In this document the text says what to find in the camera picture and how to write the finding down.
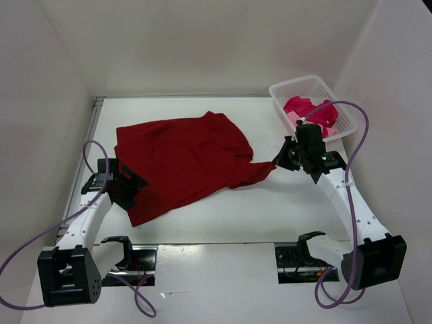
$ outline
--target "pink cloth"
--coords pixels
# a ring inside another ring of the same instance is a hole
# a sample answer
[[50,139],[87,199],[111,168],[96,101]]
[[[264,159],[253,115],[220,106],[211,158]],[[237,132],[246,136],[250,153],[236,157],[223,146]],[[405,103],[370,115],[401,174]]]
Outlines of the pink cloth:
[[[330,102],[330,100],[325,100],[318,107]],[[308,113],[314,111],[316,108],[317,106],[313,105],[310,99],[295,96],[288,100],[288,102],[285,104],[285,107],[283,107],[283,110],[287,113],[291,121],[297,121],[301,117],[305,117]],[[338,110],[333,105],[317,111],[307,119],[308,122],[316,123],[321,126],[323,138],[333,136],[338,133],[335,129],[331,128],[337,120]]]

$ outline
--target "red cloth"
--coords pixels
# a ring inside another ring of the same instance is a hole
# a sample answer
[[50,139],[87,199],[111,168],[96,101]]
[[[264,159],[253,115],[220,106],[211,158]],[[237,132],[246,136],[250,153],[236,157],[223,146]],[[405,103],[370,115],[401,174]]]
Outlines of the red cloth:
[[[330,102],[330,100],[325,100],[318,107]],[[298,117],[304,117],[318,107],[313,105],[311,100],[308,98],[300,98],[299,96],[295,96],[287,101],[287,103],[283,107],[283,110],[286,113],[293,111],[298,115]],[[323,126],[323,138],[326,138],[328,135],[326,128],[332,127],[337,120],[338,110],[333,105],[318,110],[312,116],[308,117],[308,122],[316,123]]]
[[224,187],[260,182],[275,169],[272,162],[250,163],[253,150],[243,133],[224,114],[210,111],[200,118],[120,127],[117,143],[121,165],[150,184],[128,211],[133,226]]

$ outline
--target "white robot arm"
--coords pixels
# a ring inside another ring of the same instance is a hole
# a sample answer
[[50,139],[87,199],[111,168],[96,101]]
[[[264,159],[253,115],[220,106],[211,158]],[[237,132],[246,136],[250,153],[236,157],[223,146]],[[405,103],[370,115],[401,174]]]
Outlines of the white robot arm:
[[[297,243],[304,263],[321,259],[336,267],[348,282],[352,272],[353,251],[356,249],[355,277],[352,289],[360,290],[399,277],[406,252],[401,236],[392,236],[372,213],[350,176],[345,182],[346,164],[338,152],[327,152],[317,124],[299,123],[296,137],[287,136],[273,162],[291,171],[310,174],[329,197],[342,220],[350,242],[332,240],[323,232],[301,235]],[[353,222],[346,186],[350,187],[355,210],[357,242],[353,240]]]

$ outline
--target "white table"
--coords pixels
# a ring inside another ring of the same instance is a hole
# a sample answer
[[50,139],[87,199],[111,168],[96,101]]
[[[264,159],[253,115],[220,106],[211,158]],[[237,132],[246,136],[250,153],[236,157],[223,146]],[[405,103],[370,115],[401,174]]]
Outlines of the white table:
[[[243,131],[255,151],[254,161],[271,160],[283,144],[287,131],[269,98],[106,99],[93,138],[113,157],[116,127],[198,117],[208,110],[225,113]],[[327,149],[344,155],[340,140]],[[89,161],[95,166],[99,157],[93,147]],[[89,175],[87,171],[78,181],[83,184]],[[276,169],[259,184],[222,190],[136,228],[131,227],[125,211],[113,208],[102,224],[99,240],[128,235],[135,244],[206,244],[159,246],[155,286],[142,288],[158,311],[156,319],[144,317],[132,292],[122,287],[103,288],[94,305],[25,312],[22,324],[411,323],[397,281],[369,288],[356,304],[333,310],[317,306],[314,283],[278,284],[274,244],[265,242],[294,242],[299,234],[313,230],[338,240],[348,238],[335,210],[311,178],[283,169]],[[211,244],[227,242],[260,243]],[[341,283],[326,286],[334,296],[344,289]],[[41,300],[36,275],[28,306]]]
[[[325,285],[334,296],[344,288],[341,283]],[[397,281],[369,288],[356,304],[333,310],[315,303],[314,287],[278,284],[270,243],[160,246],[155,286],[141,289],[157,309],[155,319],[141,314],[132,291],[122,287],[103,288],[94,305],[25,312],[21,324],[411,323]],[[41,303],[40,290],[35,278],[29,306]],[[321,301],[328,303],[323,296]]]
[[[198,117],[207,111],[226,114],[243,131],[254,149],[253,161],[271,161],[288,133],[270,98],[137,98],[105,99],[92,138],[114,157],[117,127]],[[327,144],[327,149],[345,155],[341,140]],[[88,160],[94,168],[101,156],[93,146]],[[83,185],[89,176],[86,170],[78,184]],[[75,192],[74,208],[81,185]],[[300,234],[315,230],[337,240],[348,239],[336,211],[311,177],[278,168],[261,183],[221,190],[135,228],[126,212],[115,205],[101,226],[97,242],[118,235],[127,235],[136,244],[293,242]]]

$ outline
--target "black bracket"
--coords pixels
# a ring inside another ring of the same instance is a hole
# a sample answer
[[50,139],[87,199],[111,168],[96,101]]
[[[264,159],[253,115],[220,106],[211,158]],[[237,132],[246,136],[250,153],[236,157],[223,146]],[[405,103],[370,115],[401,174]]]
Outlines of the black bracket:
[[330,170],[346,168],[345,161],[336,151],[327,152],[321,128],[317,124],[299,124],[296,128],[296,141],[286,136],[282,149],[274,158],[273,163],[290,171],[298,171],[300,167],[310,174],[317,183],[321,174]]
[[90,251],[81,245],[73,250],[42,251],[38,272],[45,306],[94,304],[101,294],[99,270]]
[[[81,189],[81,194],[101,189],[106,175],[104,159],[97,161],[97,173],[92,174]],[[118,159],[109,159],[109,174],[106,192],[112,203],[116,203],[127,211],[136,204],[135,196],[141,189],[149,184],[129,167],[123,165],[119,168]]]
[[123,244],[124,258],[115,266],[120,270],[127,269],[128,265],[132,261],[134,261],[134,257],[133,257],[134,249],[132,248],[132,243],[129,240],[129,237],[127,237],[127,236],[110,236],[109,238],[104,238],[102,240],[101,244],[108,243],[108,242],[120,242]]
[[[372,242],[366,239],[357,247],[356,277],[354,290],[382,284],[399,278],[406,253],[405,240],[398,236]],[[348,282],[352,270],[352,252],[344,255],[342,274]]]
[[297,251],[299,254],[299,259],[305,265],[312,265],[317,261],[315,258],[311,257],[311,254],[309,253],[307,241],[310,240],[311,238],[314,238],[315,236],[320,236],[320,235],[325,235],[325,233],[320,231],[315,231],[315,232],[300,235],[298,237]]

